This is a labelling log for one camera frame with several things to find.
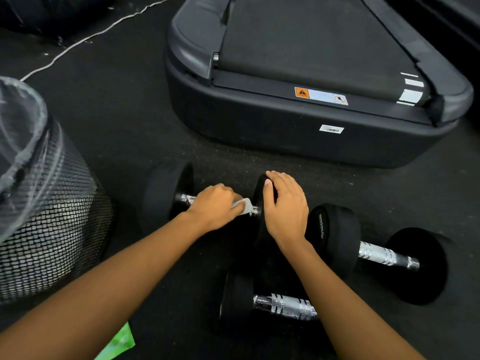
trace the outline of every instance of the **white sticker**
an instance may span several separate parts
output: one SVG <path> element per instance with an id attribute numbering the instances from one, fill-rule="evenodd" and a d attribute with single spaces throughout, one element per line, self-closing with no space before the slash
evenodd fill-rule
<path id="1" fill-rule="evenodd" d="M 329 102 L 331 104 L 345 106 L 349 105 L 349 102 L 344 95 L 332 92 L 325 92 L 322 90 L 310 90 L 308 88 L 295 87 L 295 96 L 321 102 Z"/>
<path id="2" fill-rule="evenodd" d="M 330 126 L 330 125 L 322 125 L 320 128 L 321 132 L 327 132 L 327 133 L 335 133 L 335 134 L 341 134 L 344 127 L 338 127 L 338 126 Z"/>
<path id="3" fill-rule="evenodd" d="M 410 77 L 417 77 L 415 74 L 410 74 L 410 73 L 404 73 L 404 72 L 400 72 L 400 74 L 403 74 L 404 76 L 410 76 Z"/>
<path id="4" fill-rule="evenodd" d="M 423 92 L 418 92 L 417 90 L 403 90 L 403 93 L 400 96 L 399 100 L 416 104 L 420 101 L 422 96 Z"/>
<path id="5" fill-rule="evenodd" d="M 405 78 L 405 84 L 410 84 L 417 87 L 425 87 L 422 81 Z"/>
<path id="6" fill-rule="evenodd" d="M 397 101 L 396 103 L 398 103 L 398 104 L 400 104 L 400 105 L 415 106 L 414 103 L 408 103 L 408 102 Z"/>

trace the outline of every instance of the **hand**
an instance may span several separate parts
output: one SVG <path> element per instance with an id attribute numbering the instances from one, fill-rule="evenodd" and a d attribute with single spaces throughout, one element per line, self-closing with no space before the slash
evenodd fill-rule
<path id="1" fill-rule="evenodd" d="M 242 196 L 223 184 L 210 186 L 201 191 L 187 213 L 193 220 L 198 220 L 204 233 L 224 227 L 240 215 L 245 209 L 245 202 L 232 208 L 234 202 Z"/>
<path id="2" fill-rule="evenodd" d="M 275 171 L 267 172 L 263 187 L 263 209 L 268 232 L 280 249 L 285 244 L 305 240 L 308 205 L 302 188 L 290 175 Z M 273 185 L 278 192 L 276 203 Z"/>

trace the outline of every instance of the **treadmill base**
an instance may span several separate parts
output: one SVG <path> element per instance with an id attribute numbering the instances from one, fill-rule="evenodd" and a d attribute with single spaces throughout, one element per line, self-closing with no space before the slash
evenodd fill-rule
<path id="1" fill-rule="evenodd" d="M 274 96 L 207 86 L 165 54 L 178 118 L 203 136 L 258 148 L 375 168 L 398 168 L 453 130 Z M 343 128 L 322 131 L 323 125 Z"/>

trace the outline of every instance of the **black rubber plate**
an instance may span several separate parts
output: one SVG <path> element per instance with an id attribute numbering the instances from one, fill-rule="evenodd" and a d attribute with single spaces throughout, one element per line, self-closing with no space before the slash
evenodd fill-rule
<path id="1" fill-rule="evenodd" d="M 144 235 L 159 229 L 188 208 L 179 203 L 179 195 L 194 188 L 192 164 L 183 160 L 161 161 L 149 175 L 138 213 Z"/>
<path id="2" fill-rule="evenodd" d="M 417 272 L 402 267 L 382 265 L 387 286 L 403 301 L 426 305 L 444 291 L 449 277 L 446 249 L 453 243 L 447 237 L 409 227 L 398 231 L 386 247 L 394 252 L 415 257 L 420 262 Z"/>
<path id="3" fill-rule="evenodd" d="M 265 213 L 264 213 L 264 186 L 265 180 L 268 177 L 266 174 L 262 174 L 257 181 L 255 191 L 253 193 L 253 198 L 251 200 L 252 205 L 258 207 L 258 214 L 256 216 L 256 230 L 257 230 L 257 239 L 253 244 L 253 249 L 259 255 L 267 255 L 271 252 L 273 248 L 276 247 L 275 240 L 270 235 L 267 230 L 267 225 L 265 224 Z M 273 199 L 277 202 L 278 193 L 275 187 L 273 187 Z"/>
<path id="4" fill-rule="evenodd" d="M 328 213 L 324 206 L 315 207 L 308 215 L 305 238 L 320 257 L 325 256 L 329 232 Z"/>
<path id="5" fill-rule="evenodd" d="M 340 278 L 345 278 L 357 264 L 361 241 L 360 224 L 349 208 L 330 203 L 322 206 L 328 215 L 328 236 L 326 246 L 319 255 L 333 272 Z"/>
<path id="6" fill-rule="evenodd" d="M 228 272 L 220 305 L 220 322 L 229 330 L 242 329 L 248 324 L 254 306 L 253 278 Z"/>

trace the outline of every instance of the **green bag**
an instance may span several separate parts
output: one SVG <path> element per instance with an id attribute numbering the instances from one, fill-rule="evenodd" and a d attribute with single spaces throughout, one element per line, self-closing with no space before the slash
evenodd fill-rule
<path id="1" fill-rule="evenodd" d="M 128 322 L 118 331 L 108 345 L 100 352 L 95 360 L 112 360 L 124 351 L 135 346 L 135 340 L 132 336 Z"/>

